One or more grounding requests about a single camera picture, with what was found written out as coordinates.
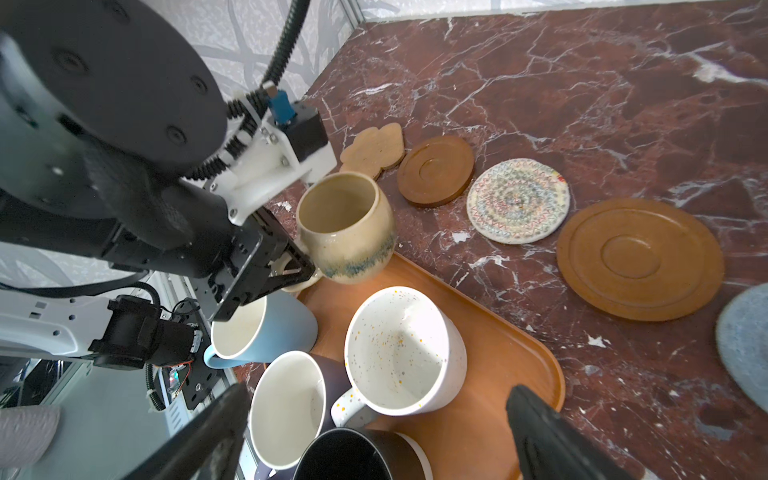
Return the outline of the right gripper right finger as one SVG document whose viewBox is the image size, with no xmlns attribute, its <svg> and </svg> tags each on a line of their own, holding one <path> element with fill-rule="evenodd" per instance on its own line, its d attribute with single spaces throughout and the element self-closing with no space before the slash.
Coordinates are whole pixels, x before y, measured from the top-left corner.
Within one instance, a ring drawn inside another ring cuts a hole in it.
<svg viewBox="0 0 768 480">
<path fill-rule="evenodd" d="M 527 386 L 512 388 L 506 412 L 525 479 L 632 479 Z"/>
</svg>

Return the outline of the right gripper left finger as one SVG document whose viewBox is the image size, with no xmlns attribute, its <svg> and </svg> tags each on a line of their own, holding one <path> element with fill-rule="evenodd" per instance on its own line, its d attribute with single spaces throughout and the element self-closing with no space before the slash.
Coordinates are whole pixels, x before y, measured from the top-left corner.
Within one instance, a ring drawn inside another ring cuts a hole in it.
<svg viewBox="0 0 768 480">
<path fill-rule="evenodd" d="M 137 466 L 128 479 L 233 479 L 244 444 L 249 392 L 230 386 L 201 414 Z"/>
</svg>

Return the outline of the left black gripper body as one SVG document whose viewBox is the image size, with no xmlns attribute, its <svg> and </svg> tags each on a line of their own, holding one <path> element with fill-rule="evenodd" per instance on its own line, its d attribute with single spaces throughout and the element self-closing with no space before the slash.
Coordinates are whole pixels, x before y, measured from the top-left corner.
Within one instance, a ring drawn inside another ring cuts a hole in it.
<svg viewBox="0 0 768 480">
<path fill-rule="evenodd" d="M 222 262 L 191 286 L 210 321 L 226 322 L 235 311 L 278 290 L 310 280 L 316 267 L 283 225 L 261 207 L 235 229 Z"/>
</svg>

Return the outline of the beige glazed mug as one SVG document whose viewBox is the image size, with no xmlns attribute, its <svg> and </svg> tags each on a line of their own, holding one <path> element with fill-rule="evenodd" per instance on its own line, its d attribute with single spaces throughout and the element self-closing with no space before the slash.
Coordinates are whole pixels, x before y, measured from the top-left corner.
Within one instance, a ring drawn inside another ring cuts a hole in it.
<svg viewBox="0 0 768 480">
<path fill-rule="evenodd" d="M 391 260 L 397 232 L 386 195 L 369 176 L 357 172 L 329 175 L 309 188 L 296 211 L 301 252 L 315 265 L 308 280 L 284 287 L 300 292 L 325 277 L 357 284 L 382 272 Z"/>
</svg>

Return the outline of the flower-shaped cork coaster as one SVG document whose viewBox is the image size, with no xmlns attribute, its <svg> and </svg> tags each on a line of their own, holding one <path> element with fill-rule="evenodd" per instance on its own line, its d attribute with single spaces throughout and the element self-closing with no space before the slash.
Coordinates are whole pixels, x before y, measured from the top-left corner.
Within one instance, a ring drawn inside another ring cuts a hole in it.
<svg viewBox="0 0 768 480">
<path fill-rule="evenodd" d="M 340 155 L 340 172 L 357 172 L 377 180 L 405 157 L 402 127 L 389 123 L 363 130 Z"/>
</svg>

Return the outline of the dark round wooden coaster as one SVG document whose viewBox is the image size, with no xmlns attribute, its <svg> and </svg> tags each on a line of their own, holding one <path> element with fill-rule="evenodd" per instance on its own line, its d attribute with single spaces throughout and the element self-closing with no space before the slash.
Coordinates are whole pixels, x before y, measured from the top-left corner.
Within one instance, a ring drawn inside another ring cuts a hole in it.
<svg viewBox="0 0 768 480">
<path fill-rule="evenodd" d="M 474 166 L 475 155 L 467 141 L 456 136 L 433 137 L 406 155 L 398 168 L 397 186 L 415 206 L 441 206 L 469 186 Z"/>
</svg>

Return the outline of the round wooden saucer coaster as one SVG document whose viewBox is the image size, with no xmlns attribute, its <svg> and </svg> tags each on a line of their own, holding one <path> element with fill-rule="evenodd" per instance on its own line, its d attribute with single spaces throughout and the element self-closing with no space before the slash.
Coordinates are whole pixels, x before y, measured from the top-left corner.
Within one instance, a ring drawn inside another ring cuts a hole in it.
<svg viewBox="0 0 768 480">
<path fill-rule="evenodd" d="M 725 274 L 721 247 L 692 215 L 645 199 L 606 200 L 576 213 L 556 246 L 569 287 L 593 307 L 643 322 L 690 315 Z"/>
</svg>

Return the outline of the grey round felt coaster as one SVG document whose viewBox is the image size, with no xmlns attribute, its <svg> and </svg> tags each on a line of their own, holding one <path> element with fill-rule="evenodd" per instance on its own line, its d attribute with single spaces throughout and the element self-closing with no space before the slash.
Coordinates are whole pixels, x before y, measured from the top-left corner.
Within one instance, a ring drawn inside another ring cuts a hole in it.
<svg viewBox="0 0 768 480">
<path fill-rule="evenodd" d="M 742 392 L 767 411 L 767 284 L 734 297 L 716 324 L 720 359 Z"/>
</svg>

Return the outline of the woven multicolour round coaster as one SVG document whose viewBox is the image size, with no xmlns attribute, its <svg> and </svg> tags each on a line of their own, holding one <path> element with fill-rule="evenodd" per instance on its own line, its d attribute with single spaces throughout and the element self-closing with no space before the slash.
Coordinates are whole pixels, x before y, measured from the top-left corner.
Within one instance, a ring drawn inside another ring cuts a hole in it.
<svg viewBox="0 0 768 480">
<path fill-rule="evenodd" d="M 470 187 L 466 211 L 474 229 L 507 245 L 534 243 L 551 235 L 570 209 L 565 178 L 529 158 L 501 162 Z"/>
</svg>

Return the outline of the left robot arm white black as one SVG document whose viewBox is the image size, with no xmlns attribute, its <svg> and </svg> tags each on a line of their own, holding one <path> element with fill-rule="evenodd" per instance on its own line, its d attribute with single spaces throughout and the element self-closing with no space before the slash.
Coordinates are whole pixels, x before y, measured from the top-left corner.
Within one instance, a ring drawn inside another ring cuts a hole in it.
<svg viewBox="0 0 768 480">
<path fill-rule="evenodd" d="M 143 276 L 188 277 L 214 323 L 315 267 L 267 203 L 335 164 L 318 112 L 279 83 L 309 5 L 290 5 L 259 87 L 225 100 L 195 49 L 141 1 L 1 5 L 1 240 L 105 261 L 116 281 L 1 286 L 3 338 L 136 370 L 193 360 Z"/>
</svg>

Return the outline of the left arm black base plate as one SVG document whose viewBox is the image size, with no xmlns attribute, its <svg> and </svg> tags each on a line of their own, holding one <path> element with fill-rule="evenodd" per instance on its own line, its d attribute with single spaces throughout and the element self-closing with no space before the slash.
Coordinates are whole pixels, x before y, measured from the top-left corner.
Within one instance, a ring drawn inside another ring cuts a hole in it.
<svg viewBox="0 0 768 480">
<path fill-rule="evenodd" d="M 164 408 L 181 399 L 188 410 L 195 410 L 223 378 L 223 371 L 210 368 L 200 355 L 184 364 L 153 368 L 153 387 Z"/>
</svg>

